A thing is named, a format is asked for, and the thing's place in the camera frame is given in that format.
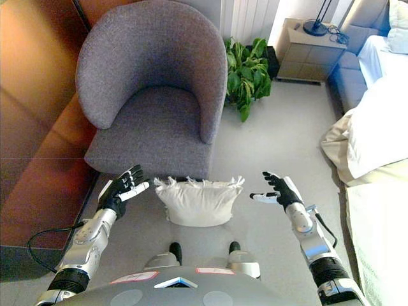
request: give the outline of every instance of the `robot leg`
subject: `robot leg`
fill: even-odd
[[[181,266],[181,246],[177,242],[170,245],[169,252],[154,256],[143,268],[143,271],[165,268],[169,266]]]
[[[232,242],[229,247],[227,268],[260,279],[261,270],[255,257],[247,251],[241,251],[240,244],[236,241]]]

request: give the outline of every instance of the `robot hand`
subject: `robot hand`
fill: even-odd
[[[137,196],[149,186],[148,180],[143,180],[143,171],[138,164],[115,180],[109,180],[98,196],[98,210],[110,208],[116,212],[117,219],[120,219],[126,212],[127,200]]]
[[[272,172],[262,173],[268,184],[273,187],[272,193],[252,193],[251,199],[265,203],[279,203],[285,209],[292,203],[302,203],[298,189],[289,177],[280,178]]]

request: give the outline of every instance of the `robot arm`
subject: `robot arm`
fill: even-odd
[[[292,223],[302,254],[312,272],[322,305],[363,305],[369,306],[357,283],[351,279],[342,266],[335,249],[324,237],[317,223],[321,220],[316,207],[305,208],[299,191],[289,177],[280,178],[274,173],[263,172],[272,193],[251,194],[254,200],[278,203]]]
[[[57,267],[54,280],[35,306],[51,305],[86,290],[108,245],[114,222],[125,214],[126,201],[147,188],[149,183],[143,181],[140,165],[106,184],[99,194],[94,217],[83,221],[84,225],[76,232],[71,247]]]

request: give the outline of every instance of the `bed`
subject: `bed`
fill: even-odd
[[[404,78],[408,71],[408,55],[390,52],[384,36],[369,36],[358,54],[358,61],[367,88],[386,75]]]
[[[387,37],[367,39],[358,60],[368,89],[321,144],[346,187],[361,289],[373,306],[408,305],[408,55],[389,47]]]

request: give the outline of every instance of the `bedside table drawer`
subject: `bedside table drawer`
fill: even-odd
[[[312,46],[302,45],[300,43],[292,43],[286,52],[285,61],[288,62],[305,62]]]
[[[314,46],[308,53],[304,62],[308,64],[331,66],[334,62],[338,61],[342,53],[342,49]]]
[[[303,64],[300,62],[284,61],[279,68],[278,78],[296,78],[302,69]]]
[[[327,65],[302,64],[300,62],[284,61],[279,69],[277,77],[323,82],[328,78],[331,70],[332,66]]]
[[[297,78],[305,80],[325,81],[330,71],[331,66],[303,64],[301,70],[297,74]]]

